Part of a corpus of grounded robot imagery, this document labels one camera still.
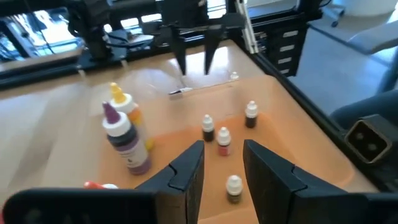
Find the purple bottle cap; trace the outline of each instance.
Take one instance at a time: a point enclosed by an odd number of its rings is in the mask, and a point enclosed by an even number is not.
[[[103,102],[104,114],[109,124],[117,123],[120,120],[120,114],[108,103]]]

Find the purple squeeze bottle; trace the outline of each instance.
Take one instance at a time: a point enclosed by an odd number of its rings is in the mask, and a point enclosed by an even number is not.
[[[108,141],[126,161],[131,174],[145,174],[150,169],[151,162],[137,129],[125,113],[117,112],[108,102],[103,103],[103,108],[105,118],[102,125]]]

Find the wooden table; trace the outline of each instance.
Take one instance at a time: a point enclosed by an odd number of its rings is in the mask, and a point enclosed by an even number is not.
[[[136,178],[127,174],[101,127],[101,102],[110,98],[109,82],[118,82],[134,95],[153,136],[195,130],[206,113],[219,122],[241,116],[245,103],[256,100],[269,124],[267,132],[278,136],[278,141],[268,141],[274,148],[283,147],[299,166],[348,191],[376,191],[279,83],[265,76],[237,46],[230,41],[222,43],[208,76],[203,75],[202,51],[203,47],[188,50],[186,77],[167,54],[131,62],[128,70],[88,74],[86,80],[76,75],[1,92],[0,200],[20,189],[81,187],[86,180],[134,187],[172,159],[159,159],[164,154],[155,150],[152,156],[161,162],[147,175]],[[219,85],[226,83],[232,72],[240,81]],[[177,100],[167,96],[186,86],[199,89]],[[211,206],[205,198],[202,202]],[[251,206],[246,199],[234,209],[212,212],[204,208],[208,211],[201,214],[201,222],[221,223],[240,213],[252,215]],[[235,212],[226,215],[230,210]]]

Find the dropper bottle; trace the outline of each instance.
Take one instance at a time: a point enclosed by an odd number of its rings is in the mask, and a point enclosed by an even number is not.
[[[229,144],[231,144],[231,135],[229,134],[228,128],[222,127],[218,131],[217,142],[219,155],[228,156],[231,154],[231,149],[229,147]]]
[[[226,182],[227,199],[231,203],[239,203],[242,199],[242,178],[238,175],[228,177]]]
[[[116,83],[111,83],[112,100],[109,102],[113,108],[119,112],[127,114],[129,120],[137,128],[140,138],[144,140],[145,148],[150,151],[154,147],[154,141],[148,136],[144,118],[138,104],[134,102],[134,98],[127,93],[123,93],[122,89]]]
[[[213,118],[211,118],[210,115],[206,114],[203,118],[201,130],[203,133],[203,140],[205,140],[206,142],[211,142],[212,140],[214,140],[214,124]]]
[[[127,115],[116,111],[108,102],[103,102],[104,127],[108,141],[125,160],[129,172],[133,175],[145,174],[151,167],[150,158]]]
[[[256,127],[257,114],[258,114],[256,102],[250,101],[248,103],[248,105],[246,106],[246,109],[244,110],[244,112],[246,114],[246,119],[244,122],[246,127],[248,127],[248,128]]]

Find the small dropper bottle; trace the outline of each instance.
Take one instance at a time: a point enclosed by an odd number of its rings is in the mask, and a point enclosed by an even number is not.
[[[144,143],[127,115],[116,111],[108,102],[103,103],[105,118],[102,125],[108,141],[126,161],[133,175],[145,174],[151,167],[151,161]]]
[[[218,131],[217,142],[218,153],[221,156],[228,156],[231,153],[231,149],[229,148],[229,144],[231,144],[231,135],[229,135],[229,131],[226,127],[222,127]]]
[[[231,175],[226,182],[227,199],[231,203],[239,203],[242,199],[243,184],[242,178],[238,175]]]
[[[206,142],[211,142],[214,140],[214,124],[213,118],[210,115],[206,114],[205,118],[203,118],[201,129],[203,132],[203,139]]]
[[[250,101],[245,109],[246,119],[244,124],[248,128],[254,128],[257,124],[257,105],[254,101]]]

